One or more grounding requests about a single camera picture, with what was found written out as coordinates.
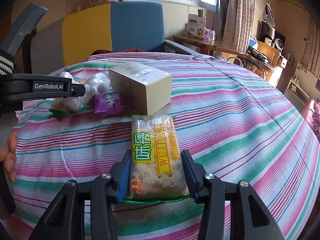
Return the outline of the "left hand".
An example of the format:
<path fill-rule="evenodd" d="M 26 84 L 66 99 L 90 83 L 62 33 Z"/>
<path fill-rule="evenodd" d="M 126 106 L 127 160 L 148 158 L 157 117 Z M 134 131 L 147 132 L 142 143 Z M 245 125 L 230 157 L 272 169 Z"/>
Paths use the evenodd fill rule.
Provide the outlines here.
<path fill-rule="evenodd" d="M 14 182 L 16 179 L 16 148 L 17 148 L 17 133 L 12 130 L 8 140 L 7 140 L 8 149 L 6 150 L 3 146 L 0 149 L 1 162 L 5 172 L 8 175 L 8 178 L 11 182 Z"/>

